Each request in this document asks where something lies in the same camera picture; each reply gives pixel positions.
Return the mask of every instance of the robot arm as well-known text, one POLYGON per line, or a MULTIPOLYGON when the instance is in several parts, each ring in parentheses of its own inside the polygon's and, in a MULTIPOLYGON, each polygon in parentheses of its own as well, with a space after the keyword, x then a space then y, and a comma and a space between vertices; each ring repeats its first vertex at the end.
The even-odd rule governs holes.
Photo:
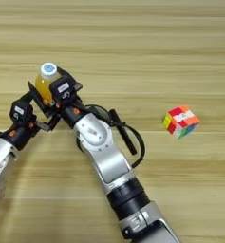
POLYGON ((30 93, 27 93, 12 104, 9 115, 13 125, 6 132, 0 133, 0 199, 4 194, 7 177, 14 162, 18 160, 20 151, 40 129, 52 130, 60 119, 59 116, 53 116, 49 123, 37 121, 30 104, 31 100, 30 93))
MULTIPOLYGON (((76 131, 80 148, 91 158, 104 193, 118 217, 123 237, 138 243, 179 243, 115 144, 109 121, 86 109, 77 96, 82 85, 64 70, 58 70, 63 76, 49 86, 56 103, 53 112, 60 114, 76 131)), ((29 87, 37 100, 37 90, 31 84, 29 87)))

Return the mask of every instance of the wood grain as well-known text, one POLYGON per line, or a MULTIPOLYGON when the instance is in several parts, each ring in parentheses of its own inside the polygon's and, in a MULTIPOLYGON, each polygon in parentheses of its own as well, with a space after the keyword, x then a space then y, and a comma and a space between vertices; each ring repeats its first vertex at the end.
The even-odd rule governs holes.
MULTIPOLYGON (((182 242, 225 243, 225 0, 0 0, 0 130, 46 61, 83 83, 85 103, 116 107, 141 131, 147 154, 136 173, 182 242), (161 118, 181 104, 201 124, 175 140, 161 118)), ((61 121, 16 163, 0 243, 93 241, 125 242, 61 121)))

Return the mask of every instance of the rubik's cube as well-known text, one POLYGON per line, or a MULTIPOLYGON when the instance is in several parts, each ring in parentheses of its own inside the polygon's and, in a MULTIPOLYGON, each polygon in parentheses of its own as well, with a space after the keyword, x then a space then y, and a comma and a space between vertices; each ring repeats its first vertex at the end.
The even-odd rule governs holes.
POLYGON ((198 123, 199 118, 188 106, 180 106, 167 113, 163 126, 179 139, 192 132, 198 123))

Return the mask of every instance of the white bottle cap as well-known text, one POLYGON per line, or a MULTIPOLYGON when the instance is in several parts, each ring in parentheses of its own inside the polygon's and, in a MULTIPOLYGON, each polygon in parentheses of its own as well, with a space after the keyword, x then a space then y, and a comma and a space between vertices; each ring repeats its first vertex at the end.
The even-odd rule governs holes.
POLYGON ((45 80, 53 80, 57 74, 57 66, 53 63, 44 63, 41 66, 41 76, 45 80))

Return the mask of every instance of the black cable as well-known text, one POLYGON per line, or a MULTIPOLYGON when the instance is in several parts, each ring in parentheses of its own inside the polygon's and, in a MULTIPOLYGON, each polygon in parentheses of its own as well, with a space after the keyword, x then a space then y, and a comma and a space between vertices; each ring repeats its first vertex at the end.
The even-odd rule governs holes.
MULTIPOLYGON (((85 108, 83 108, 83 107, 80 107, 80 106, 77 105, 77 104, 74 104, 73 106, 74 106, 75 108, 78 108, 78 109, 84 111, 84 112, 89 112, 87 109, 85 109, 85 108)), ((141 134, 140 134, 135 128, 133 128, 132 126, 126 124, 125 122, 114 122, 114 121, 112 121, 112 120, 111 120, 111 117, 110 117, 110 115, 109 115, 109 112, 108 112, 104 107, 102 107, 102 106, 100 106, 100 105, 96 105, 96 104, 88 104, 88 105, 86 105, 85 107, 92 107, 92 106, 95 107, 95 108, 98 107, 98 108, 100 108, 101 110, 103 110, 103 111, 107 114, 109 120, 105 119, 102 115, 94 114, 94 113, 93 113, 93 115, 94 115, 96 118, 98 118, 98 119, 100 119, 100 120, 106 122, 106 123, 107 123, 109 126, 111 126, 111 127, 124 126, 124 127, 126 127, 127 129, 129 129, 129 130, 134 134, 134 136, 137 138, 137 140, 138 140, 138 142, 139 142, 139 145, 140 145, 141 153, 140 153, 139 158, 138 158, 134 163, 132 163, 132 165, 131 165, 132 168, 136 168, 136 167, 143 161, 143 158, 144 158, 144 156, 145 156, 145 143, 144 143, 143 138, 141 137, 141 134)))

